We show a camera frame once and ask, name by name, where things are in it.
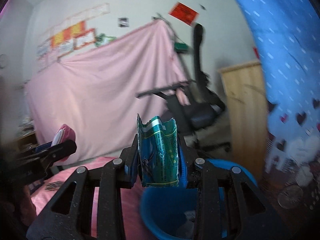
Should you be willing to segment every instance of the wooden desk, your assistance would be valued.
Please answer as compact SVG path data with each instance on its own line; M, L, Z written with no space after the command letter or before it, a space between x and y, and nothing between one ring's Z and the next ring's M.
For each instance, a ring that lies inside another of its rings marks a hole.
M261 179L267 148L267 100L260 61L219 70L227 95L233 161Z

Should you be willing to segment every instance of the pink curtain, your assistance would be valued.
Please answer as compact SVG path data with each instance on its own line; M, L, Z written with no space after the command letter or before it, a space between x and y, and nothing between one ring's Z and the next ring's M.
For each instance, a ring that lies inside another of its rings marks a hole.
M171 35L165 22L154 21L34 76L26 90L39 143L66 123L78 148L63 164L130 146L137 114L147 122L165 110L165 100L135 94L186 80Z

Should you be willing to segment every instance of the black chair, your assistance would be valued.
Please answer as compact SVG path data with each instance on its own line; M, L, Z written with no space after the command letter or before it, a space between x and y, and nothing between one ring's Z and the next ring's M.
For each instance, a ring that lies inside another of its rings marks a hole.
M141 98L145 95L157 95L167 101L168 111L161 116L162 121L167 121L172 117L176 120L178 133L182 135L195 134L200 129L205 129L215 123L217 118L225 111L226 106L220 100L220 98L207 88L209 83L208 76L201 71L200 67L200 45L202 41L203 28L200 24L197 24L194 28L193 44L194 44L194 68L196 76L196 84L200 91L201 96L205 100L204 103L198 103L194 99L191 90L190 83L195 82L193 80L179 82L172 86L155 88L153 90L139 93L136 97ZM188 97L190 105L182 106L176 95L176 91L182 89L185 95ZM163 92L173 90L173 94L166 95ZM225 151L230 150L230 142L219 143L216 145L201 147L197 139L196 148L211 151L220 147L224 147Z

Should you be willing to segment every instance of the silver rivet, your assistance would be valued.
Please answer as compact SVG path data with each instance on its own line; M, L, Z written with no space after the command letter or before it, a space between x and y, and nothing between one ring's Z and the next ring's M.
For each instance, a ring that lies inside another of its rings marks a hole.
M87 169L86 167L81 166L77 169L77 173L84 173L86 169Z
M205 163L205 160L202 158L196 158L196 164L203 165Z
M113 162L114 165L119 165L119 164L122 163L122 159L120 159L120 158L115 158L112 162Z
M236 174L239 174L239 173L241 172L241 169L240 169L239 167L234 166L234 167L232 168L232 172L233 172L233 173L236 173Z

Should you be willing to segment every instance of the pink sheet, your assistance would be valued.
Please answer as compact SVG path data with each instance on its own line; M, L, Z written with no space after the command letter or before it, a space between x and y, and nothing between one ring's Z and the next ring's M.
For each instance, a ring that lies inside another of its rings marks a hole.
M104 166L111 161L113 157L99 157L91 163L83 164L89 170ZM61 171L48 179L45 184L34 192L31 200L36 206L37 215L41 212L44 206L49 202L57 191L46 191L45 185L49 182L66 181L68 177L76 170L77 167L72 167ZM128 240L156 239L151 232L145 227L139 213L140 199L143 193L143 188L139 177L132 189L121 189L121 204L124 220L124 231ZM97 237L97 207L98 207L98 190L94 193L92 207L92 223L91 236Z
M165 22L154 21L34 76L26 90L38 142L50 142L68 124L78 148L63 164L130 146L137 113L147 122L165 110L165 100L135 94L186 80L171 34Z

